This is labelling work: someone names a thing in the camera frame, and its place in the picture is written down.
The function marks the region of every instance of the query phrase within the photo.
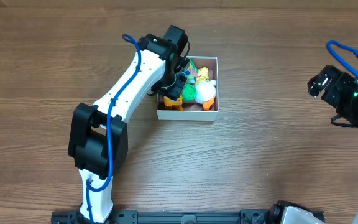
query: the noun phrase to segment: box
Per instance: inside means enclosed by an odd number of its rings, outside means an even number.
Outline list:
[[[163,96],[157,95],[157,116],[160,120],[214,121],[219,113],[218,58],[188,56],[197,68],[207,67],[210,80],[216,80],[216,96],[211,111],[203,111],[196,101],[184,102],[184,111],[165,110]]]

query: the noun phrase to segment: yellow toy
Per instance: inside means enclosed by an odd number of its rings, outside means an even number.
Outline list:
[[[198,76],[195,83],[197,96],[196,102],[203,105],[204,111],[210,111],[215,102],[216,80],[209,80],[208,68],[204,67],[198,70]]]
[[[166,110],[183,110],[183,107],[181,106],[182,104],[183,100],[181,96],[176,101],[164,96],[164,105]]]

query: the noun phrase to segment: green yarn ball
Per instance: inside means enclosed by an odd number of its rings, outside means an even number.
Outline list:
[[[183,101],[194,100],[196,96],[197,96],[196,87],[194,87],[192,84],[186,84],[183,89],[183,93],[181,94]]]

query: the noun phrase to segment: wooden floor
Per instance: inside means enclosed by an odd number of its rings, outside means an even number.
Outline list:
[[[284,199],[324,210],[328,223],[352,221],[358,129],[331,126],[334,109],[306,83],[327,64],[340,67],[326,41],[358,48],[358,2],[34,2],[0,1],[0,223],[50,223],[52,211],[79,206],[72,112],[126,70],[135,50],[122,33],[163,35],[170,24],[186,30],[190,55],[218,57],[219,116],[158,121],[145,97],[114,177],[115,206],[239,210]]]

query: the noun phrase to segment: cardboard box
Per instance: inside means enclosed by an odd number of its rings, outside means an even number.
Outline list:
[[[211,111],[203,111],[203,107],[196,101],[184,102],[184,111],[165,110],[163,96],[157,95],[157,116],[160,120],[178,121],[214,121],[219,113],[219,80],[218,58],[188,56],[197,68],[207,67],[210,80],[216,80],[216,96]]]

